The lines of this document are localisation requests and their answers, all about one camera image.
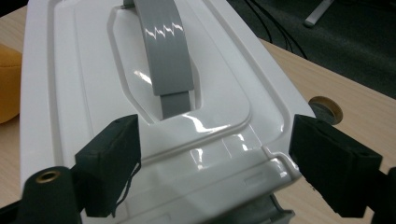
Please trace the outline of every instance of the round hole in desk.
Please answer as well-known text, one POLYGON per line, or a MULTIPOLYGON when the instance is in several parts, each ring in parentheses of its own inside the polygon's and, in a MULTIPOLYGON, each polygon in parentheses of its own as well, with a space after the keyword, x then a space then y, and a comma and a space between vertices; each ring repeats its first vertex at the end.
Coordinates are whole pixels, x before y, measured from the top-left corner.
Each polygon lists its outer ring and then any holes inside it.
POLYGON ((325 96, 315 96, 308 102, 315 113, 317 119, 321 119, 331 125, 340 123, 343 120, 343 110, 332 99, 325 96))

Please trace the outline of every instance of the wooden table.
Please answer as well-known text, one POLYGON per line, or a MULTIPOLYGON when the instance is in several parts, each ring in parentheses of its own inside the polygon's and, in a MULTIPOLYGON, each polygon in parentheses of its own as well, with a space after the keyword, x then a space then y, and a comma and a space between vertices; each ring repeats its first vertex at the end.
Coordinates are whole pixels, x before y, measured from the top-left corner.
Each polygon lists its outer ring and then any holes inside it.
MULTIPOLYGON (((0 43, 22 51, 26 8, 0 19, 0 43)), ((262 42, 270 51, 306 101, 326 96, 344 112, 335 127, 384 156, 381 170, 396 166, 396 101, 308 62, 283 49, 262 42)), ((0 207, 20 198, 19 118, 0 124, 0 207)), ((364 220, 340 218, 321 196, 301 178, 276 194, 282 207, 293 209, 291 223, 370 223, 373 212, 364 220)))

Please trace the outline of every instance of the orange plush toy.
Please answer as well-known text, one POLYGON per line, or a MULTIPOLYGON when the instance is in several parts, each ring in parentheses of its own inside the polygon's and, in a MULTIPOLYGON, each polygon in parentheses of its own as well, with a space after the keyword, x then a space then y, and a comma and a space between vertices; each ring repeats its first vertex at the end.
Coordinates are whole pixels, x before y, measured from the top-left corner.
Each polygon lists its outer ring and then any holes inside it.
POLYGON ((22 56, 0 44, 0 123, 20 113, 22 56))

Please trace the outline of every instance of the white plastic container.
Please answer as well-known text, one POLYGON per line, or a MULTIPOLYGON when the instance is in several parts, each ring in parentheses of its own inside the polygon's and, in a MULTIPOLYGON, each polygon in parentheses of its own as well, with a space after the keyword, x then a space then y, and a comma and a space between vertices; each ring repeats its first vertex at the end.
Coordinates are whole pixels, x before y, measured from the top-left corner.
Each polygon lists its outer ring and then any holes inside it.
POLYGON ((176 0, 192 110, 161 119, 134 9, 120 0, 29 1, 21 87, 21 181, 74 155, 114 119, 139 115, 142 170, 116 218, 199 223, 300 176, 288 154, 300 93, 225 0, 176 0))

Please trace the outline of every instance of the dark floor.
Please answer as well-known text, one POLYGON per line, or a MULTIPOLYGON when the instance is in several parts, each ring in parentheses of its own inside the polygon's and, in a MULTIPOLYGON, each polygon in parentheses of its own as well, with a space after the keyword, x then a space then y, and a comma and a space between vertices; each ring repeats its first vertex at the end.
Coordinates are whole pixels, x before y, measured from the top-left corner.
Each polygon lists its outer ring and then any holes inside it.
MULTIPOLYGON (((245 0, 228 0, 252 31, 269 40, 245 0)), ((256 0, 299 43, 309 61, 396 99, 396 10, 379 1, 335 1, 313 28, 305 18, 321 0, 256 0)), ((285 48, 282 34, 264 14, 274 44, 285 48)), ((293 51, 302 55, 295 45, 293 51)))

